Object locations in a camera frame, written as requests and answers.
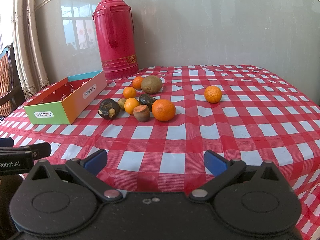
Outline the colourful cardboard box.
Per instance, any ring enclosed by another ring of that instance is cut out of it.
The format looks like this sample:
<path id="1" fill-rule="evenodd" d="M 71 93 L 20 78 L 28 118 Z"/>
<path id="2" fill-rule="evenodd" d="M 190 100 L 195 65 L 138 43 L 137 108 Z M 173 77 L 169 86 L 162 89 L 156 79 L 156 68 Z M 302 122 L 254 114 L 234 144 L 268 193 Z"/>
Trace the colourful cardboard box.
<path id="1" fill-rule="evenodd" d="M 65 77 L 25 104 L 32 124 L 70 125 L 106 88 L 102 71 Z"/>

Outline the wooden chair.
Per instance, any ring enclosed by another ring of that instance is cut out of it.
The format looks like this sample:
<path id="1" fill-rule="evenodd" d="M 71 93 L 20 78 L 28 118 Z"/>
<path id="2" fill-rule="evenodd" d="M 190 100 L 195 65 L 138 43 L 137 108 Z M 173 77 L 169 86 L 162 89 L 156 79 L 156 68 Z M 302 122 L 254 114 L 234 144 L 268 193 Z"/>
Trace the wooden chair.
<path id="1" fill-rule="evenodd" d="M 14 45 L 6 46 L 1 52 L 1 118 L 8 117 L 25 102 L 20 78 L 17 71 Z"/>

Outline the small green-brown fruit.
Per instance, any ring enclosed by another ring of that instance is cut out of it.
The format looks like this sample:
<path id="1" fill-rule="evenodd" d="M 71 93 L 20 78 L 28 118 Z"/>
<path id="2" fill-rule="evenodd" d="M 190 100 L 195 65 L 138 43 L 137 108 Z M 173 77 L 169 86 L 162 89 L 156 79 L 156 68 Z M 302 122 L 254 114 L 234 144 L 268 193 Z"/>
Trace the small green-brown fruit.
<path id="1" fill-rule="evenodd" d="M 122 111 L 124 111 L 125 110 L 125 102 L 126 102 L 126 98 L 121 98 L 121 99 L 119 99 L 118 100 L 118 102 L 117 102 L 117 104 L 119 105 L 119 107 L 120 107 L 120 109 L 122 110 Z"/>

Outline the small orange behind kiwi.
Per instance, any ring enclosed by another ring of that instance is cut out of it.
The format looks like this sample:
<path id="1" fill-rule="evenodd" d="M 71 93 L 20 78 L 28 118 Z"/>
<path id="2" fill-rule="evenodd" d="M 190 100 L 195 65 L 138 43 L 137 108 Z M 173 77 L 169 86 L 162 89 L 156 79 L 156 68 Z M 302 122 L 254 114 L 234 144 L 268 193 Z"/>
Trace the small orange behind kiwi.
<path id="1" fill-rule="evenodd" d="M 144 78 L 141 76 L 135 77 L 134 80 L 132 81 L 132 87 L 136 90 L 141 90 L 142 89 L 141 85 L 142 85 L 143 79 Z"/>

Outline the brown cut fruit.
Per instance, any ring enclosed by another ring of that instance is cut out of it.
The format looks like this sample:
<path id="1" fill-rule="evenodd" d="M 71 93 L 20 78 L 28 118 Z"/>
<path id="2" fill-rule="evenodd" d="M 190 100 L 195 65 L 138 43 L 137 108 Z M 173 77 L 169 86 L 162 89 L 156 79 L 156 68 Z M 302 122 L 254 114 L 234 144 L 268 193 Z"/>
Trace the brown cut fruit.
<path id="1" fill-rule="evenodd" d="M 147 105 L 139 105 L 133 109 L 133 116 L 139 122 L 146 122 L 150 119 L 150 111 Z"/>

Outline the small orange middle left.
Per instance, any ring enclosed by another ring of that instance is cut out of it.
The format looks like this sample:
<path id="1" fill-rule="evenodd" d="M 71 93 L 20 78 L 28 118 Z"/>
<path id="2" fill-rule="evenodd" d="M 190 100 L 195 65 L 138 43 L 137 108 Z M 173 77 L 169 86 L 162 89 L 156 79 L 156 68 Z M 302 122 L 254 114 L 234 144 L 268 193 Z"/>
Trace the small orange middle left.
<path id="1" fill-rule="evenodd" d="M 123 90 L 123 96 L 124 98 L 126 99 L 129 99 L 129 98 L 135 98 L 137 95 L 137 91 L 135 88 L 133 87 L 126 87 L 124 88 Z"/>

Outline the red thermos flask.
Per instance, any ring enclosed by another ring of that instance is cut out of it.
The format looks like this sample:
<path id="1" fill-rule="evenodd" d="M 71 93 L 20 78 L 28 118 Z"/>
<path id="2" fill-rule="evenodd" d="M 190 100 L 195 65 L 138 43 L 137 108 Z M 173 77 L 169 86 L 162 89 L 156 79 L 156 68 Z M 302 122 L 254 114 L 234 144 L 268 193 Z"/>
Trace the red thermos flask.
<path id="1" fill-rule="evenodd" d="M 131 7 L 123 0 L 101 0 L 92 18 L 106 78 L 119 79 L 138 72 Z"/>

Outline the small orange front centre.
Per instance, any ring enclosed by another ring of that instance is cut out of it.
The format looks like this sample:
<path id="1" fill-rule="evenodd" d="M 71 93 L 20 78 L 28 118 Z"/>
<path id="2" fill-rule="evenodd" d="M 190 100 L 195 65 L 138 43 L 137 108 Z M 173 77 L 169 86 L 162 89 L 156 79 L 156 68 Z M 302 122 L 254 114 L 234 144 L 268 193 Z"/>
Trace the small orange front centre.
<path id="1" fill-rule="evenodd" d="M 140 103 L 136 98 L 128 98 L 124 103 L 125 112 L 127 112 L 129 115 L 133 115 L 134 108 L 139 105 Z"/>

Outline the dark rotten fruit left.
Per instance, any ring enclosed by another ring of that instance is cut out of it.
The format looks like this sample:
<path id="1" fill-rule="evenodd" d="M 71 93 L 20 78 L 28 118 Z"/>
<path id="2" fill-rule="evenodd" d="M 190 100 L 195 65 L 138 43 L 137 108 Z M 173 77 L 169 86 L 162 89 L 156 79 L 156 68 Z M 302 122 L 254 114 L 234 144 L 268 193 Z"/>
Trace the dark rotten fruit left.
<path id="1" fill-rule="evenodd" d="M 104 99 L 101 101 L 98 114 L 108 120 L 115 119 L 120 112 L 120 106 L 113 99 Z"/>

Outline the brown kiwi fruit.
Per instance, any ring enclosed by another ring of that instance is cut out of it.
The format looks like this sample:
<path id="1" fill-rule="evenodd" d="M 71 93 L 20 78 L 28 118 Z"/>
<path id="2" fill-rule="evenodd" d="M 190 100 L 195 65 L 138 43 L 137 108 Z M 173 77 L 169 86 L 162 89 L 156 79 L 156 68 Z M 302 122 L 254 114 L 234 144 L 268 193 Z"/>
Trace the brown kiwi fruit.
<path id="1" fill-rule="evenodd" d="M 147 76 L 141 82 L 142 91 L 148 94 L 158 93 L 163 86 L 162 80 L 154 75 Z"/>

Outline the dark rotten fruit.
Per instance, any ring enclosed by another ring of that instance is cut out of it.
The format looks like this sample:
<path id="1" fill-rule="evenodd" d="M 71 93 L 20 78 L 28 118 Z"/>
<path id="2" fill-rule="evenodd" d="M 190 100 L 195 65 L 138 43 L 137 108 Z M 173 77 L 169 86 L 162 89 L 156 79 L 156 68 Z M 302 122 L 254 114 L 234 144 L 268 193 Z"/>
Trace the dark rotten fruit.
<path id="1" fill-rule="evenodd" d="M 120 106 L 113 99 L 104 99 L 101 101 L 98 114 L 108 120 L 115 119 L 120 112 Z"/>
<path id="2" fill-rule="evenodd" d="M 154 104 L 154 102 L 156 100 L 157 100 L 156 98 L 150 96 L 149 94 L 145 94 L 145 93 L 141 94 L 138 99 L 138 101 L 141 105 L 148 106 L 149 111 L 152 111 L 152 105 Z"/>

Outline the lone orange on right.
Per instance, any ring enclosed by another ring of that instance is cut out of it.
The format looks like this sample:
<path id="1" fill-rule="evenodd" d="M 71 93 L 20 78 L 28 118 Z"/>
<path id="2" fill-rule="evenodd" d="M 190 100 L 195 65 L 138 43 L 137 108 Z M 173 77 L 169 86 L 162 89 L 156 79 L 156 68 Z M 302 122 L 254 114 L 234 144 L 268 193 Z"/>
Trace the lone orange on right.
<path id="1" fill-rule="evenodd" d="M 209 103 L 218 103 L 222 98 L 221 89 L 216 86 L 208 86 L 204 90 L 204 98 Z"/>

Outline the dark rotten fruit centre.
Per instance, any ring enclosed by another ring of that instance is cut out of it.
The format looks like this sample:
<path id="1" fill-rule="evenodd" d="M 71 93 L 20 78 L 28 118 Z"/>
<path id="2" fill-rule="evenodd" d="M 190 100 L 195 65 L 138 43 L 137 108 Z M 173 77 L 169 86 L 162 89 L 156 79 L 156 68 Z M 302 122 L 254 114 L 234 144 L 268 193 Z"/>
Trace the dark rotten fruit centre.
<path id="1" fill-rule="evenodd" d="M 148 106 L 149 111 L 152 111 L 152 105 L 154 104 L 154 102 L 156 100 L 157 100 L 156 98 L 150 96 L 149 94 L 145 94 L 145 93 L 141 94 L 138 99 L 138 101 L 141 105 Z"/>

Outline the large orange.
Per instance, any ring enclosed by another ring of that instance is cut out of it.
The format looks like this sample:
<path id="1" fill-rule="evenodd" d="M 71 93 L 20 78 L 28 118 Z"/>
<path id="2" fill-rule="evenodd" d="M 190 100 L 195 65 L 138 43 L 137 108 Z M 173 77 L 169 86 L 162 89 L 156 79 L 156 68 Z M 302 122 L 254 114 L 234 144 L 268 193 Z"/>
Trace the large orange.
<path id="1" fill-rule="evenodd" d="M 175 105 L 167 99 L 158 99 L 152 105 L 152 114 L 159 121 L 169 121 L 176 113 Z"/>

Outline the beige curtain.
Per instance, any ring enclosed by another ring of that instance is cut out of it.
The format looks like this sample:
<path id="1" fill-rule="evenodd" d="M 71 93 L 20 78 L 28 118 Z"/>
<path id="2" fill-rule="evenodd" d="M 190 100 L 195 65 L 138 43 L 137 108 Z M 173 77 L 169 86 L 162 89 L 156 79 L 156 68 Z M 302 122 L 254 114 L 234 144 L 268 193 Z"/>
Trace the beige curtain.
<path id="1" fill-rule="evenodd" d="M 49 85 L 37 35 L 34 0 L 14 0 L 12 34 L 18 76 L 28 100 Z"/>

